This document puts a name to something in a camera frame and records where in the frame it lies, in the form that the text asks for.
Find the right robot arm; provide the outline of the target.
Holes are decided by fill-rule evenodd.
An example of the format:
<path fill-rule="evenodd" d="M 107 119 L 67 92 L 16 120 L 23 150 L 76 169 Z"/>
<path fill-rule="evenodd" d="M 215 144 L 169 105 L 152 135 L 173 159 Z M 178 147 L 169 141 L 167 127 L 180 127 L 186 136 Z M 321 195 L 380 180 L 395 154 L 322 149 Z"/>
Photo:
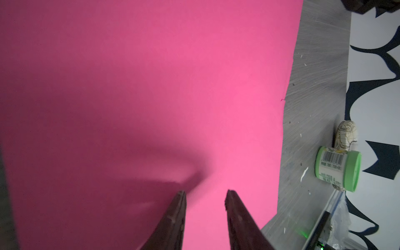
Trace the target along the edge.
<path fill-rule="evenodd" d="M 350 248 L 351 219 L 345 198 L 345 192 L 334 191 L 303 249 L 347 250 Z"/>

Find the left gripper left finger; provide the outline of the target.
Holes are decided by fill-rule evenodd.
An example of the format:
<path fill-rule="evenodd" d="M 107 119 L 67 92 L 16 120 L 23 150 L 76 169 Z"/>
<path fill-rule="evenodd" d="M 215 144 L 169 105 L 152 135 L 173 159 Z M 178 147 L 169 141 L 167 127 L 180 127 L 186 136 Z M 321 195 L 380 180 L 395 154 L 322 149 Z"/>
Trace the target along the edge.
<path fill-rule="evenodd" d="M 186 193 L 179 191 L 141 250 L 181 250 L 186 206 Z"/>

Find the pink paper sheet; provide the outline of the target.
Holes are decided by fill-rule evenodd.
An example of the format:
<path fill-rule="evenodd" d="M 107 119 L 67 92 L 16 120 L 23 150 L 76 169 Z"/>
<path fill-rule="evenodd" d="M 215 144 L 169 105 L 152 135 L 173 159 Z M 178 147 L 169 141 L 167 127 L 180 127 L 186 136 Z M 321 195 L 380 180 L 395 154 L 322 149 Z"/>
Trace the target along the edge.
<path fill-rule="evenodd" d="M 174 195 L 227 250 L 277 213 L 302 1 L 1 1 L 1 151 L 23 250 L 136 250 Z"/>

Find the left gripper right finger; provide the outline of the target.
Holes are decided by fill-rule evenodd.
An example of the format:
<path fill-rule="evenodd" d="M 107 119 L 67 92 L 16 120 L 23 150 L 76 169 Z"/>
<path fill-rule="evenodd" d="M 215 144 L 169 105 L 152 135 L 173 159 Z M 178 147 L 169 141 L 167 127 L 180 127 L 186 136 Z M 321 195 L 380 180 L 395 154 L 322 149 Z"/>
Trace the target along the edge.
<path fill-rule="evenodd" d="M 230 247 L 232 250 L 272 250 L 239 195 L 228 190 L 225 199 Z"/>

